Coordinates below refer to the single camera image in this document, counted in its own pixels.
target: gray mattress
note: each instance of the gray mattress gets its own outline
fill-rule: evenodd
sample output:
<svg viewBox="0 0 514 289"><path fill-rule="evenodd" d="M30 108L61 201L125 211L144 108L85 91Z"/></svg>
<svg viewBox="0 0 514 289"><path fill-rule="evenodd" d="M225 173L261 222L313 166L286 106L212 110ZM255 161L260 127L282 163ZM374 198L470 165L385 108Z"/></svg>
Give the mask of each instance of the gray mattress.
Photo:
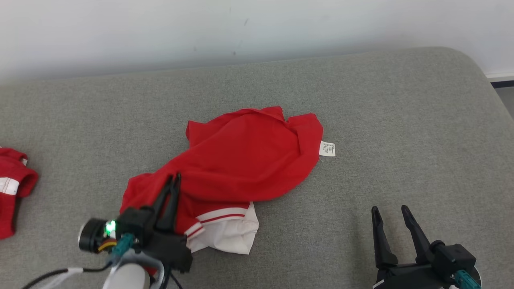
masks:
<svg viewBox="0 0 514 289"><path fill-rule="evenodd" d="M16 234L0 241L0 284L49 270L102 266L81 252L80 226L114 218L130 177L188 147L188 120L280 105L315 113L337 157L321 157L287 195L256 203L249 256L194 253L192 288L371 288L371 207L392 251L413 262L400 206L430 241L461 243L485 288L513 288L514 122L477 65L421 48L216 68L35 81L0 87L0 146L40 174L20 202ZM101 288L82 274L62 288Z"/></svg>

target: clothing label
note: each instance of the clothing label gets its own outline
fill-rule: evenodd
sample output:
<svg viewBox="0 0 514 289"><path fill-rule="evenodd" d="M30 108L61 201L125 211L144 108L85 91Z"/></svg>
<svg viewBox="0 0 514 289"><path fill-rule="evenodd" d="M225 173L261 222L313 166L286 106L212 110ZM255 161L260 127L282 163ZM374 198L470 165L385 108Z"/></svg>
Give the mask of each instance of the clothing label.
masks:
<svg viewBox="0 0 514 289"><path fill-rule="evenodd" d="M380 282L377 282L375 285L373 285L373 289L375 289L378 285L384 283L384 280L380 280Z"/></svg>
<svg viewBox="0 0 514 289"><path fill-rule="evenodd" d="M330 142L321 141L320 155L323 156L336 156L336 145Z"/></svg>
<svg viewBox="0 0 514 289"><path fill-rule="evenodd" d="M0 177L0 193L16 196L20 182L8 177Z"/></svg>

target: teal connector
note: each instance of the teal connector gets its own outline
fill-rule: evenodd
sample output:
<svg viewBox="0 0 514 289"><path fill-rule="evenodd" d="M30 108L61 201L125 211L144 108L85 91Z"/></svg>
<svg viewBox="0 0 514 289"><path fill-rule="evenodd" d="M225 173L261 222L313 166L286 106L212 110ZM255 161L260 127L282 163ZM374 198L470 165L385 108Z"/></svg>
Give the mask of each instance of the teal connector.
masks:
<svg viewBox="0 0 514 289"><path fill-rule="evenodd" d="M455 273L455 282L460 289L482 289L482 286L464 270L459 270Z"/></svg>
<svg viewBox="0 0 514 289"><path fill-rule="evenodd" d="M118 264L121 259L121 256L125 254L132 246L134 245L134 235L132 234L123 234L121 239L118 241L118 244L114 247L109 255L109 262L112 262L112 265Z"/></svg>

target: black cable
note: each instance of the black cable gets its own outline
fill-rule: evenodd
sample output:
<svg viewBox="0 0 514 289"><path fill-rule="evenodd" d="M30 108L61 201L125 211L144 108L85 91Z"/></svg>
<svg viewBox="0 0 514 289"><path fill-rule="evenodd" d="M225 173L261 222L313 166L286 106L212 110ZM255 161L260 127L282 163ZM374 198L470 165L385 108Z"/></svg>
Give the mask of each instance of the black cable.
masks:
<svg viewBox="0 0 514 289"><path fill-rule="evenodd" d="M177 284L178 289L183 289L182 285L180 285L180 283L178 283L177 278L175 278L175 276L173 276L173 274L171 274L171 272L170 272L170 276L171 276L171 279L173 279L173 281L175 281L175 284Z"/></svg>
<svg viewBox="0 0 514 289"><path fill-rule="evenodd" d="M107 268L109 268L111 266L111 263L107 263L103 268L100 268L100 269L90 269L90 268L83 268L83 271L84 272L102 272L104 270L106 270ZM52 277L52 276L55 276L55 275L58 275L58 274L62 274L62 273L66 273L68 272L68 268L66 269L59 269L59 270L54 270L52 272L48 272L46 274L43 274L37 278L35 278L34 280L32 280L30 283L28 283L27 285L25 285L22 289L29 289L31 288L32 286L38 284L39 282L49 278L49 277Z"/></svg>

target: red stripe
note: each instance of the red stripe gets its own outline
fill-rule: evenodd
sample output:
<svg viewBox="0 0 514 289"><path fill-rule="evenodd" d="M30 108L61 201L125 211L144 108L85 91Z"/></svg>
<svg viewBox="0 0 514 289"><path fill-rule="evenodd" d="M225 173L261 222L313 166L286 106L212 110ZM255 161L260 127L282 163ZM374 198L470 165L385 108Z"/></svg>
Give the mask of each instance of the red stripe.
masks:
<svg viewBox="0 0 514 289"><path fill-rule="evenodd" d="M208 219L208 220L204 220L204 221L200 221L200 223L206 223L206 222L211 222L211 221L216 221L218 219L222 219L222 218L228 218L228 217L231 217L231 216L241 216L241 217L245 217L244 214L229 214L229 215L223 215L223 216L219 216L219 217L215 217L215 218L211 218L211 219Z"/></svg>
<svg viewBox="0 0 514 289"><path fill-rule="evenodd" d="M188 238L190 238L191 236L193 236L194 234L198 233L198 231L202 230L203 227L199 227L198 229L196 229L194 232L192 232L191 234L189 234Z"/></svg>

